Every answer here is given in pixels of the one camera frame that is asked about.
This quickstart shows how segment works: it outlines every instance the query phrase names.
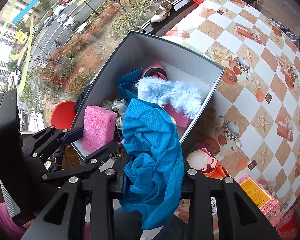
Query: checkered tablecloth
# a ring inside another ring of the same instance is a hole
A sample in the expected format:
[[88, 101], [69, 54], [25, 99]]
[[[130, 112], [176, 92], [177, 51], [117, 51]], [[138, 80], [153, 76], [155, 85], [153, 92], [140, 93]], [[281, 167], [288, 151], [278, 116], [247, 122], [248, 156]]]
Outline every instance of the checkered tablecloth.
[[[206, 0], [163, 38], [225, 68], [198, 139], [236, 180], [249, 174], [264, 185], [285, 214], [300, 194], [300, 51], [241, 0]], [[216, 138], [225, 126], [239, 131], [236, 146]], [[176, 214], [187, 210], [182, 202]]]

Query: blue cloth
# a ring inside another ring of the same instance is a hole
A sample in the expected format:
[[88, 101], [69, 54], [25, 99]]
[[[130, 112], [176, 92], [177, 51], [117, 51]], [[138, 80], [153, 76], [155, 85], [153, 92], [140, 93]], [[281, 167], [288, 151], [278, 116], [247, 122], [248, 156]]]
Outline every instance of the blue cloth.
[[133, 83], [138, 79], [142, 69], [139, 68], [133, 72], [119, 78], [117, 82], [117, 90], [122, 99], [130, 102], [131, 98], [138, 98], [138, 91], [134, 88]]
[[163, 226], [179, 205], [184, 175], [177, 127], [157, 104], [132, 98], [124, 116], [124, 147], [137, 156], [124, 171], [131, 181], [121, 206], [142, 214], [142, 229]]

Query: pink foam block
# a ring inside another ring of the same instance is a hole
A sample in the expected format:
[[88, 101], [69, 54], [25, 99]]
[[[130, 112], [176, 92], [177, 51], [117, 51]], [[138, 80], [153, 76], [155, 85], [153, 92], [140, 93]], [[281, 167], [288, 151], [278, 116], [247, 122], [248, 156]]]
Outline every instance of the pink foam block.
[[82, 148], [90, 153], [113, 140], [117, 114], [99, 106], [87, 106], [84, 114]]
[[182, 112], [177, 113], [170, 104], [165, 105], [164, 110], [168, 113], [168, 115], [172, 116], [174, 120], [176, 120], [178, 127], [183, 127], [183, 128], [188, 127], [189, 119], [186, 118]]

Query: gray cardboard box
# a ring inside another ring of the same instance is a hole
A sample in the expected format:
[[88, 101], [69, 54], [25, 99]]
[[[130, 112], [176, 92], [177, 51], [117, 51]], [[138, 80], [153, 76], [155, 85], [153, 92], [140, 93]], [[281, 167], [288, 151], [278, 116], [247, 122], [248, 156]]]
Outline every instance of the gray cardboard box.
[[[201, 90], [203, 101], [200, 111], [187, 128], [178, 128], [180, 143], [182, 143], [216, 89], [223, 68], [181, 45], [135, 31], [128, 33], [95, 76], [77, 112], [72, 129], [83, 126], [86, 106], [101, 106], [104, 100], [112, 101], [119, 97], [116, 84], [120, 77], [138, 68], [145, 69], [156, 62], [164, 66], [169, 80], [193, 83]], [[82, 140], [74, 142], [73, 147], [82, 157], [89, 155], [82, 149]]]

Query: beige shoe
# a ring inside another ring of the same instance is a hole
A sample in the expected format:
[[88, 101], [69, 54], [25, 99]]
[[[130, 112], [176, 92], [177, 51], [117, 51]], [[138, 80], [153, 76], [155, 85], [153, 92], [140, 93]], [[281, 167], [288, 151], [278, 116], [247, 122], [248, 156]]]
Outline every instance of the beige shoe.
[[173, 8], [172, 4], [169, 1], [164, 1], [155, 14], [150, 19], [151, 23], [159, 23], [162, 22], [165, 18], [170, 16], [170, 11]]
[[131, 30], [132, 30], [132, 31], [141, 32], [141, 33], [144, 33], [144, 32], [145, 32], [145, 30], [142, 29], [139, 25], [134, 26]]

